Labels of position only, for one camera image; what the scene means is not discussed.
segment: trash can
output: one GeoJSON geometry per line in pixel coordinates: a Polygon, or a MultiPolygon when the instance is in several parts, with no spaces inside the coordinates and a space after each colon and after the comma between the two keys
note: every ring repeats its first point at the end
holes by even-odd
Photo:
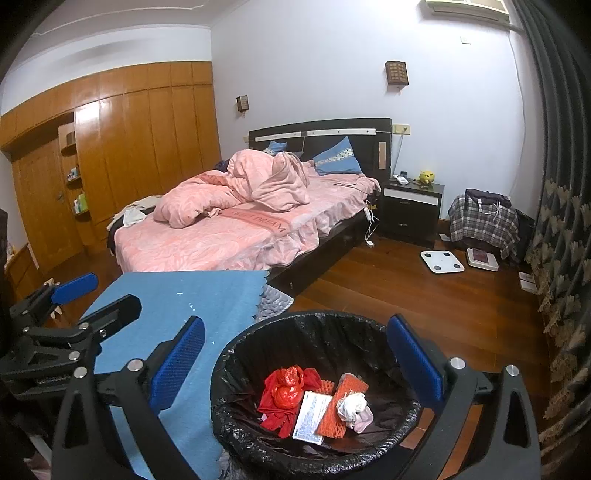
{"type": "Polygon", "coordinates": [[[337,479],[378,460],[412,431],[421,411],[385,332],[384,325],[342,312],[288,313],[253,325],[226,346],[214,368],[214,435],[259,478],[337,479]],[[335,383],[344,373],[359,376],[369,385],[374,423],[320,446],[265,430],[257,412],[265,379],[292,365],[315,368],[335,383]]]}

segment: white tissue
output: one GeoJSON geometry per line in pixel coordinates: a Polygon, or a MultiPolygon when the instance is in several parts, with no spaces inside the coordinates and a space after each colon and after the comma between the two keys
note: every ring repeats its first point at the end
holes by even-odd
{"type": "Polygon", "coordinates": [[[341,420],[349,423],[355,421],[356,415],[367,406],[368,403],[365,400],[365,395],[362,393],[351,393],[337,402],[336,411],[341,420]]]}
{"type": "Polygon", "coordinates": [[[362,393],[346,395],[337,402],[336,408],[339,418],[356,433],[362,433],[374,421],[374,414],[362,393]]]}

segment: red cloth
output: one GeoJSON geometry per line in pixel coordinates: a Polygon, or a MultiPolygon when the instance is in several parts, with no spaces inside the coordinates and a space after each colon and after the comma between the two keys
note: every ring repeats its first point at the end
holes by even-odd
{"type": "MultiPolygon", "coordinates": [[[[267,430],[279,430],[279,437],[284,439],[291,435],[296,425],[296,416],[300,406],[289,409],[279,408],[273,402],[271,394],[273,388],[278,385],[277,375],[280,370],[275,370],[265,379],[265,391],[262,394],[261,403],[258,411],[267,415],[267,419],[261,423],[261,426],[267,430]]],[[[316,390],[322,386],[320,375],[314,368],[304,370],[303,390],[316,390]]]]}

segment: dark patterned curtain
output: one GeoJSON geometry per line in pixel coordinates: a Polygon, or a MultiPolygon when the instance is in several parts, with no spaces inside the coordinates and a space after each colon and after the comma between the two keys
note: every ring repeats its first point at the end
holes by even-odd
{"type": "Polygon", "coordinates": [[[591,421],[591,60],[543,0],[514,4],[531,41],[545,107],[544,185],[527,261],[557,351],[550,377],[558,393],[545,413],[551,426],[540,433],[543,475],[563,478],[591,421]]]}

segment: plaid cloth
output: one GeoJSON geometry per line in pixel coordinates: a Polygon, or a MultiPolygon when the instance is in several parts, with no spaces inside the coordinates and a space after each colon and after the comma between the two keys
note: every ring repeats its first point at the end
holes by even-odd
{"type": "Polygon", "coordinates": [[[453,201],[448,214],[452,242],[464,237],[476,238],[499,248],[503,259],[509,255],[517,257],[519,220],[514,208],[479,205],[462,194],[453,201]]]}

